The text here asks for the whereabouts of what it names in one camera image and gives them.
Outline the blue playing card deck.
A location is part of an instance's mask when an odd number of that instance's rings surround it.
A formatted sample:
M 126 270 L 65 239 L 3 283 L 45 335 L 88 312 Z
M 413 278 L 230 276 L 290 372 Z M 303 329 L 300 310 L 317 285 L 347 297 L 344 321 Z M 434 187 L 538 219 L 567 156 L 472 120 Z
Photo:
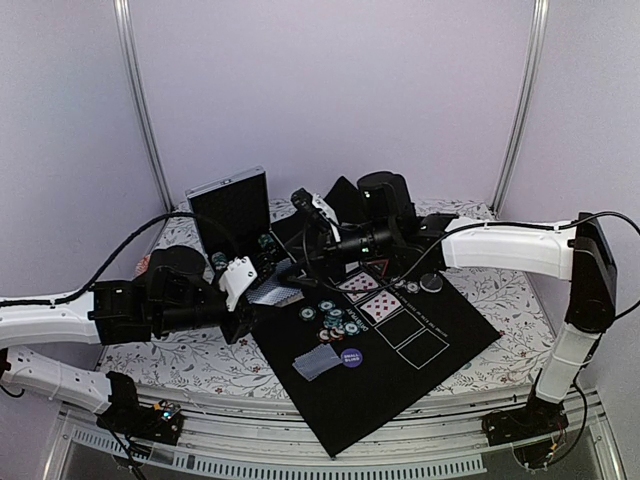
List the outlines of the blue playing card deck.
M 301 294 L 301 290 L 282 286 L 275 277 L 269 278 L 255 289 L 245 292 L 247 300 L 251 304 L 276 306 L 288 299 Z

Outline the green twenty chip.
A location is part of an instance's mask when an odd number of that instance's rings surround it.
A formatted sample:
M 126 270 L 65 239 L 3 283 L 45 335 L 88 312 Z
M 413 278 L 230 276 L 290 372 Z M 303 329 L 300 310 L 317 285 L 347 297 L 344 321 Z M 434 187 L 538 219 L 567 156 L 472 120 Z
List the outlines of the green twenty chip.
M 304 307 L 299 311 L 299 317 L 305 321 L 311 321 L 315 318 L 316 312 L 312 307 Z

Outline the green poker chip stack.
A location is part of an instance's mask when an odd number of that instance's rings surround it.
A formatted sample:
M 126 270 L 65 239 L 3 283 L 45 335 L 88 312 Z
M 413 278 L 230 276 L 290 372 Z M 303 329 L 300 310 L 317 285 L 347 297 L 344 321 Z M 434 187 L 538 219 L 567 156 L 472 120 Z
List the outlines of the green poker chip stack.
M 258 238 L 258 244 L 264 252 L 273 254 L 277 251 L 277 244 L 270 234 L 262 234 Z

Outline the chip pile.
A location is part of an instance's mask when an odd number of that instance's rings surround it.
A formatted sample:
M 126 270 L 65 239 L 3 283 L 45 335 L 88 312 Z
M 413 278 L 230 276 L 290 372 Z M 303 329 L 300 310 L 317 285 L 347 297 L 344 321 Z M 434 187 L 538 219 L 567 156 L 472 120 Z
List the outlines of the chip pile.
M 330 300 L 323 300 L 318 304 L 322 314 L 322 328 L 317 337 L 321 343 L 331 343 L 353 337 L 363 332 L 362 327 L 346 316 L 345 310 L 337 307 Z

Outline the dealt card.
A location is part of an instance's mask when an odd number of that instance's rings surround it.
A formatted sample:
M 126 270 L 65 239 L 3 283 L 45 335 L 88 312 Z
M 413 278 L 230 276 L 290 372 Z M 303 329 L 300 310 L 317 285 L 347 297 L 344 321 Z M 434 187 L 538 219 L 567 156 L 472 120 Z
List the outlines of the dealt card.
M 294 360 L 294 364 L 302 368 L 319 368 L 321 365 L 335 366 L 340 363 L 340 357 L 330 345 L 320 345 Z
M 292 366 L 294 370 L 299 373 L 304 379 L 306 379 L 307 381 L 312 381 L 322 373 L 334 368 L 336 366 L 336 362 L 332 359 L 303 359 L 295 361 Z

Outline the purple small blind button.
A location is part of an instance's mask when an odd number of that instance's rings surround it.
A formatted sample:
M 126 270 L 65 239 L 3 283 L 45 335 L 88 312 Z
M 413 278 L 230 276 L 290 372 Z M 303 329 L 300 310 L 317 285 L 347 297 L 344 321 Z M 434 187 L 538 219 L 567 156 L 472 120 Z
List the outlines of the purple small blind button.
M 363 362 L 363 354 L 355 348 L 347 348 L 340 355 L 342 364 L 347 368 L 357 368 Z

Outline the black round dealer button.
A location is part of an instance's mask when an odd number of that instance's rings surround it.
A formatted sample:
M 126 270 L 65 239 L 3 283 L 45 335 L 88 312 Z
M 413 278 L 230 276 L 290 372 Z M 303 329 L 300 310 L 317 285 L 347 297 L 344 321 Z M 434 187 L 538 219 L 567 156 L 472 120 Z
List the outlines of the black round dealer button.
M 426 273 L 421 276 L 419 286 L 427 293 L 438 293 L 443 288 L 443 279 L 437 273 Z

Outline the black red triangle button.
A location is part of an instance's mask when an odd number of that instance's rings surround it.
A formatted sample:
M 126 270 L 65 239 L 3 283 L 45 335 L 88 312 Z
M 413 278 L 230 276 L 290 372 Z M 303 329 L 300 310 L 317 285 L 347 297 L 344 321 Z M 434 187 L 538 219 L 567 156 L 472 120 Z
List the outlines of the black red triangle button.
M 378 259 L 366 263 L 367 268 L 375 273 L 379 278 L 384 278 L 389 268 L 388 259 Z

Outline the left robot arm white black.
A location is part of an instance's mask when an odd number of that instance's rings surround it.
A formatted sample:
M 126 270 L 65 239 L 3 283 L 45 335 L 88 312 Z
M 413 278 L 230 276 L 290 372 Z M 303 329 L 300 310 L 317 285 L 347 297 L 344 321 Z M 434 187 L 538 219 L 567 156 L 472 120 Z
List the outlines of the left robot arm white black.
M 212 282 L 195 249 L 154 251 L 147 270 L 133 280 L 103 281 L 101 265 L 78 290 L 1 302 L 1 383 L 16 384 L 111 419 L 128 434 L 148 426 L 133 380 L 71 367 L 36 354 L 37 344 L 119 345 L 218 326 L 229 343 L 254 324 L 244 298 L 258 274 L 247 256 L 222 263 Z

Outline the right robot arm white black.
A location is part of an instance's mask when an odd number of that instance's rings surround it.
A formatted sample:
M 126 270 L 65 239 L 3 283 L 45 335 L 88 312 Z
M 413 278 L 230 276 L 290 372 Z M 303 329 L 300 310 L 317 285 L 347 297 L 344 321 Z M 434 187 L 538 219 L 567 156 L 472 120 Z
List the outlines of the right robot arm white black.
M 302 257 L 280 280 L 289 285 L 324 284 L 323 266 L 337 268 L 356 261 L 396 260 L 398 283 L 419 267 L 425 287 L 448 268 L 485 267 L 547 275 L 571 284 L 565 324 L 532 387 L 517 427 L 537 436 L 552 424 L 571 382 L 595 352 L 599 339 L 621 318 L 616 310 L 617 266 L 598 214 L 581 213 L 569 222 L 531 224 L 479 222 L 454 214 L 420 216 L 404 177 L 378 171 L 361 177 L 353 206 L 362 220 L 342 223 L 321 196 L 300 188 L 291 202 L 306 227 L 317 230 L 314 243 L 301 232 L 293 246 Z

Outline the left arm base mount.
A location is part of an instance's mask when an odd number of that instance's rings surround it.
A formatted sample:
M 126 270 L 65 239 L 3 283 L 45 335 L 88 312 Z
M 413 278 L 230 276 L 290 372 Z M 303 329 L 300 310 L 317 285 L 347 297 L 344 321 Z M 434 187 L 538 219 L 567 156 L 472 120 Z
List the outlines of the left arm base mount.
M 143 406 L 129 376 L 108 372 L 106 378 L 110 381 L 111 393 L 108 395 L 108 408 L 97 416 L 99 427 L 127 438 L 171 446 L 178 444 L 184 424 L 178 403 L 160 400 L 152 406 Z

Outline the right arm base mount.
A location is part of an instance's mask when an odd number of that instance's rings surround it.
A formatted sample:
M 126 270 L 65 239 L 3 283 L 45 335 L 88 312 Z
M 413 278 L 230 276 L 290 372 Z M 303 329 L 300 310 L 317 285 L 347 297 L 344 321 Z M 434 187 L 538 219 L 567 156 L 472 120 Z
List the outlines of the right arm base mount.
M 550 403 L 530 394 L 526 404 L 512 410 L 493 411 L 481 419 L 482 431 L 490 446 L 508 444 L 546 435 L 546 439 L 517 447 L 516 460 L 530 469 L 548 465 L 559 446 L 551 435 L 563 436 L 569 422 L 564 413 L 564 404 Z

